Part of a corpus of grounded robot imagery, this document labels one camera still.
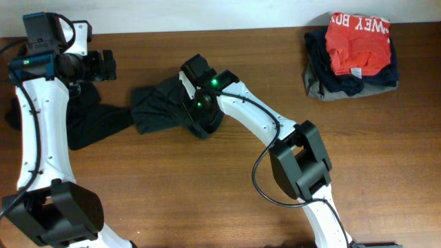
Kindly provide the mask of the dark green t-shirt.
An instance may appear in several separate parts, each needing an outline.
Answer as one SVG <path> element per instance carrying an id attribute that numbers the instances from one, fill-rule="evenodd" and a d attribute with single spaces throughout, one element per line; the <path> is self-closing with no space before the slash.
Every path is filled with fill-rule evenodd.
<path id="1" fill-rule="evenodd" d="M 178 126 L 189 131 L 184 124 L 184 118 L 187 116 L 183 109 L 184 93 L 187 92 L 177 75 L 165 79 L 158 85 L 133 89 L 130 97 L 131 115 L 139 134 L 159 132 Z"/>

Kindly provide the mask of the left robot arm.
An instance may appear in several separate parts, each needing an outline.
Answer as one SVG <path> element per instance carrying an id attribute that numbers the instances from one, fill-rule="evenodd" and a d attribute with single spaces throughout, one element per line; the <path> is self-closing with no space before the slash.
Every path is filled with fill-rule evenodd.
<path id="1" fill-rule="evenodd" d="M 66 115 L 83 82 L 116 78 L 109 50 L 89 51 L 92 28 L 54 12 L 23 16 L 27 54 L 8 66 L 21 113 L 23 156 L 17 193 L 1 216 L 44 247 L 132 247 L 104 221 L 99 197 L 79 186 L 68 152 Z"/>

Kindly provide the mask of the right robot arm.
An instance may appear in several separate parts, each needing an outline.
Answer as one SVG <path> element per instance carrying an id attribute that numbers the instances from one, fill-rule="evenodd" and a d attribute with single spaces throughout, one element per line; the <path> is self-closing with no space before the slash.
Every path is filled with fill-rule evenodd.
<path id="1" fill-rule="evenodd" d="M 336 211 L 331 161 L 313 123 L 297 123 L 280 115 L 255 97 L 235 74 L 229 70 L 217 73 L 199 54 L 182 64 L 179 79 L 197 114 L 222 112 L 265 145 L 252 169 L 252 184 L 264 199 L 279 207 L 303 209 L 317 247 L 354 247 Z M 270 158 L 274 180 L 292 203 L 275 200 L 258 186 L 258 166 L 265 156 Z"/>

